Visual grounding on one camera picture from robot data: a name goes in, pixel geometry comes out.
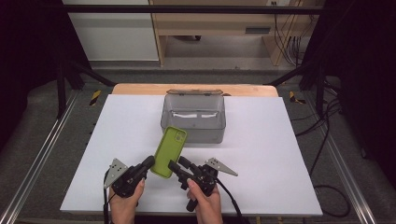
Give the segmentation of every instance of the wall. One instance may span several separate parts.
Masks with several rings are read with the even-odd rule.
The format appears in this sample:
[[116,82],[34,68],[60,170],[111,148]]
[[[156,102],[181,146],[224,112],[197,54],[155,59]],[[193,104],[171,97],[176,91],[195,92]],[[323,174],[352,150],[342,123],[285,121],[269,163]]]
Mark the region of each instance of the wall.
[[[63,0],[64,4],[148,5],[145,0]],[[158,61],[151,16],[69,13],[90,61]]]

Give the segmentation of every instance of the hand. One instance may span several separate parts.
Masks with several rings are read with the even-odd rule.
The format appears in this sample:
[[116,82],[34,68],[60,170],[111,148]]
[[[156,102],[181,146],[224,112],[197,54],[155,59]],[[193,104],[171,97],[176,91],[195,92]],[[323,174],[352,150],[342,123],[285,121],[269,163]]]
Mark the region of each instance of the hand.
[[115,195],[113,188],[110,188],[108,199],[110,200],[111,219],[115,224],[134,224],[134,210],[144,189],[144,178],[140,180],[134,190],[134,194],[129,198],[121,198],[119,195]]
[[221,201],[218,186],[213,188],[212,194],[207,197],[200,187],[191,179],[187,179],[189,192],[187,197],[198,200],[195,207],[198,224],[222,224]]

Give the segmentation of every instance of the clear plastic container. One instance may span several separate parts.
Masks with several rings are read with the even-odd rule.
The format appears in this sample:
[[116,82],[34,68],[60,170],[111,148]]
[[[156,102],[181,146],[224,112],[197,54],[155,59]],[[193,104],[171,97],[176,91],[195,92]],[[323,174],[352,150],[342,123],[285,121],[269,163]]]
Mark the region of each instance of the clear plastic container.
[[221,95],[166,94],[161,127],[187,132],[186,143],[221,143],[226,121]]

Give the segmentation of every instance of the smartphone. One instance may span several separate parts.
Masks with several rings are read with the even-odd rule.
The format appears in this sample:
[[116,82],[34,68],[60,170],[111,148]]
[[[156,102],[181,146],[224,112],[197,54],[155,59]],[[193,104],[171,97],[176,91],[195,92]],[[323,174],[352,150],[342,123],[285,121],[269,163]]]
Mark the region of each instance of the smartphone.
[[171,177],[172,171],[168,168],[169,161],[177,162],[186,139],[186,131],[168,126],[155,152],[155,163],[150,168],[151,172],[163,178]]

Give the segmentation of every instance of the white table surface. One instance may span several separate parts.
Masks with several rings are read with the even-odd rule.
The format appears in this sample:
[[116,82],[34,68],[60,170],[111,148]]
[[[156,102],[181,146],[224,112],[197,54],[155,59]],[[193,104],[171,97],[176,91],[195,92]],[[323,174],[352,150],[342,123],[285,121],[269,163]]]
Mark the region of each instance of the white table surface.
[[[196,165],[212,157],[239,176],[219,179],[246,216],[321,216],[322,212],[280,97],[225,97],[226,129],[221,144],[186,144],[181,155]],[[103,181],[114,158],[128,166],[154,155],[163,136],[161,95],[108,95],[90,143],[61,210],[103,211]],[[230,197],[219,186],[222,213],[233,215]],[[145,215],[193,215],[176,175],[163,179],[148,171],[136,211]]]

